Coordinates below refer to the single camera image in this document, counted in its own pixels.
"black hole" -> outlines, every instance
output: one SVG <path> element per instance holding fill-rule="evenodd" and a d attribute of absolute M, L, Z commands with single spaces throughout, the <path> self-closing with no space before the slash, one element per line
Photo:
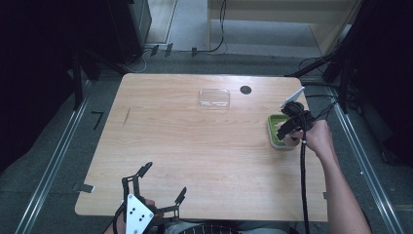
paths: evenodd
<path fill-rule="evenodd" d="M 250 86 L 242 86 L 240 88 L 241 93 L 245 94 L 245 95 L 249 95 L 251 94 L 252 89 L 250 88 Z"/>

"table surface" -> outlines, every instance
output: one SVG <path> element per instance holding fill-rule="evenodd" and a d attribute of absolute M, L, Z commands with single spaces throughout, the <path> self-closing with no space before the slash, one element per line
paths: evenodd
<path fill-rule="evenodd" d="M 267 130 L 268 117 L 300 87 L 296 78 L 127 74 L 85 179 L 94 192 L 80 193 L 76 213 L 113 215 L 122 177 L 153 162 L 140 193 L 167 207 L 186 186 L 181 218 L 303 220 L 299 147 L 275 149 Z M 228 90 L 229 109 L 200 108 L 201 89 Z M 309 219 L 327 221 L 324 176 L 311 150 L 306 169 Z"/>

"wooden table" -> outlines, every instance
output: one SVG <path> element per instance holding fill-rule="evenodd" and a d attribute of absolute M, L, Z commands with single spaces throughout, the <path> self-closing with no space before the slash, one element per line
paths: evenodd
<path fill-rule="evenodd" d="M 207 50 L 210 45 L 210 22 L 220 19 L 222 1 L 208 0 L 207 2 Z M 346 25 L 353 23 L 361 2 L 361 0 L 231 0 L 227 1 L 225 19 L 309 23 L 321 54 L 326 55 L 335 48 Z"/>
<path fill-rule="evenodd" d="M 139 180 L 141 195 L 166 207 L 186 186 L 182 218 L 302 220 L 299 147 L 275 149 L 267 132 L 267 118 L 300 87 L 295 78 L 127 74 L 85 180 L 95 190 L 80 194 L 76 213 L 113 215 L 121 178 L 153 162 Z M 200 108 L 200 89 L 226 89 L 230 108 Z M 310 220 L 327 221 L 323 172 L 311 150 L 306 165 Z"/>

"small green container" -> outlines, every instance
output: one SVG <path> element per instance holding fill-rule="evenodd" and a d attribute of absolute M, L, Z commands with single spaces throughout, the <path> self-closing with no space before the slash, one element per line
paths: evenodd
<path fill-rule="evenodd" d="M 275 148 L 281 148 L 281 149 L 292 149 L 294 147 L 289 147 L 286 146 L 285 143 L 282 140 L 279 140 L 277 137 L 277 124 L 281 122 L 285 122 L 289 119 L 288 116 L 286 115 L 270 115 L 268 117 L 268 134 L 270 135 L 270 142 L 271 145 Z"/>

